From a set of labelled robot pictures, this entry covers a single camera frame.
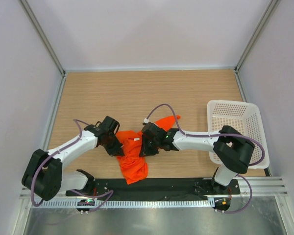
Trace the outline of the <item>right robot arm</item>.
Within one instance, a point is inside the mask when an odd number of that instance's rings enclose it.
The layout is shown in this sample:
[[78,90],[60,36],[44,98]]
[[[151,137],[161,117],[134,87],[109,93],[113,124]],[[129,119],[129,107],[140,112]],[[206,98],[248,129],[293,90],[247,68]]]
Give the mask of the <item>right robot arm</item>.
[[248,170],[255,145],[243,138],[231,126],[223,126],[220,131],[212,133],[191,132],[177,128],[168,131],[155,123],[147,123],[142,128],[142,147],[140,156],[154,156],[159,149],[165,151],[199,150],[216,154],[221,165],[216,169],[211,189],[222,194],[227,191],[231,180],[237,174],[245,174]]

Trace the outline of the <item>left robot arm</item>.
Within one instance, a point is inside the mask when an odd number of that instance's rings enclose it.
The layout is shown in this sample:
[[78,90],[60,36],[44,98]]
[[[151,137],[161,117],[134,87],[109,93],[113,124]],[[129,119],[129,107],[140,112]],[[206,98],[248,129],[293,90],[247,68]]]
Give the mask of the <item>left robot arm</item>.
[[[102,146],[109,156],[123,156],[123,144],[117,139],[120,123],[106,116],[96,124],[86,124],[75,119],[79,133],[66,143],[44,151],[33,152],[22,177],[22,185],[30,190],[31,202],[40,206],[58,193],[90,196],[95,189],[94,177],[81,169],[66,173],[65,168],[84,153]],[[41,202],[35,202],[38,196]]]

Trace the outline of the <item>orange t shirt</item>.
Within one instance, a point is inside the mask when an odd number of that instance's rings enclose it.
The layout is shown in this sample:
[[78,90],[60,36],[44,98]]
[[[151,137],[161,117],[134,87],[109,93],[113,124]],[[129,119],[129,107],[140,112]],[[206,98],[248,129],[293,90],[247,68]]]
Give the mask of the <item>orange t shirt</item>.
[[[174,128],[173,126],[179,119],[181,119],[180,115],[167,116],[153,123],[168,131]],[[148,176],[148,164],[145,160],[147,156],[139,157],[142,145],[142,130],[139,132],[120,131],[116,134],[116,137],[123,144],[124,155],[117,156],[117,159],[126,183],[130,185],[145,179]]]

